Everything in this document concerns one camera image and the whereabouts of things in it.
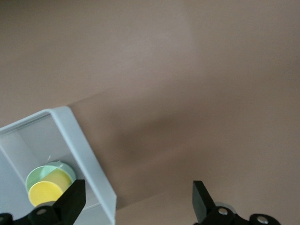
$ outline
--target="metal screw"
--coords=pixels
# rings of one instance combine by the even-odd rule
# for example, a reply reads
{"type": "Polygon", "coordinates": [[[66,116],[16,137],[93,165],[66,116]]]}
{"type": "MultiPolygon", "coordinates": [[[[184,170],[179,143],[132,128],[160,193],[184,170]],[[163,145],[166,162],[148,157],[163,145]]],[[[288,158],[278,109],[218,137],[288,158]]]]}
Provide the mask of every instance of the metal screw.
{"type": "Polygon", "coordinates": [[[220,214],[225,215],[225,216],[228,214],[228,211],[224,208],[220,208],[218,211],[220,214]]]}
{"type": "Polygon", "coordinates": [[[268,224],[268,220],[266,217],[263,217],[263,216],[259,216],[257,217],[257,221],[260,222],[261,224],[268,224]]]}
{"type": "Polygon", "coordinates": [[[45,212],[47,212],[46,209],[41,209],[41,210],[37,211],[37,215],[42,215],[42,214],[44,214],[45,212]]]}

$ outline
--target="black clamp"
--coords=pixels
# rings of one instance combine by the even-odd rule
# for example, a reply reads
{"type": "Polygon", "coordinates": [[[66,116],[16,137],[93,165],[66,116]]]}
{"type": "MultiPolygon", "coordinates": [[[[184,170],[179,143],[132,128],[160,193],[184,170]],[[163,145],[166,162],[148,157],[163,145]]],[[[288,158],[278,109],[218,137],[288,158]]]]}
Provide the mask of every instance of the black clamp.
{"type": "Polygon", "coordinates": [[[193,183],[193,207],[198,220],[195,225],[280,225],[268,215],[253,214],[247,221],[229,208],[216,206],[202,181],[193,183]]]}

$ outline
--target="yellow circle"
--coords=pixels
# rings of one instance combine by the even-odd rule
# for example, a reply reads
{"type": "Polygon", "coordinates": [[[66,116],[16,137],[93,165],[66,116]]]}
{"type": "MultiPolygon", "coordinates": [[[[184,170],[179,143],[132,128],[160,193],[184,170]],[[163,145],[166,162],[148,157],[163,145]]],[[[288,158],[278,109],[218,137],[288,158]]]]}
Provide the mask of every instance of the yellow circle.
{"type": "Polygon", "coordinates": [[[28,197],[32,205],[38,206],[42,203],[55,202],[63,194],[61,188],[49,181],[41,181],[33,185],[28,197]]]}

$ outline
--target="white container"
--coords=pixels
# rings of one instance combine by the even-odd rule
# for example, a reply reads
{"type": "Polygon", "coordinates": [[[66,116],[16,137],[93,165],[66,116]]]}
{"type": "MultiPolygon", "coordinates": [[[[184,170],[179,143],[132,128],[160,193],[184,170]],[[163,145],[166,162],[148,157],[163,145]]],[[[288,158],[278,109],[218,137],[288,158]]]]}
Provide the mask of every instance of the white container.
{"type": "Polygon", "coordinates": [[[86,205],[75,225],[114,225],[116,194],[67,106],[42,110],[0,128],[0,213],[11,213],[16,220],[31,212],[27,175],[59,160],[86,181],[86,205]]]}

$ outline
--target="beige wall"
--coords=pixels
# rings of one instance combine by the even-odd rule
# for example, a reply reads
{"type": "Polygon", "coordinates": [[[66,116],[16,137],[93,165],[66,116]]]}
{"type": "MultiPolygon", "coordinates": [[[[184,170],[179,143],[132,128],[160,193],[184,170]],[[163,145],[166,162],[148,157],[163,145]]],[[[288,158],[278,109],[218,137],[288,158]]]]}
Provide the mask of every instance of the beige wall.
{"type": "Polygon", "coordinates": [[[192,180],[300,220],[299,1],[2,1],[0,125],[70,105],[117,224],[192,224],[192,180]]]}

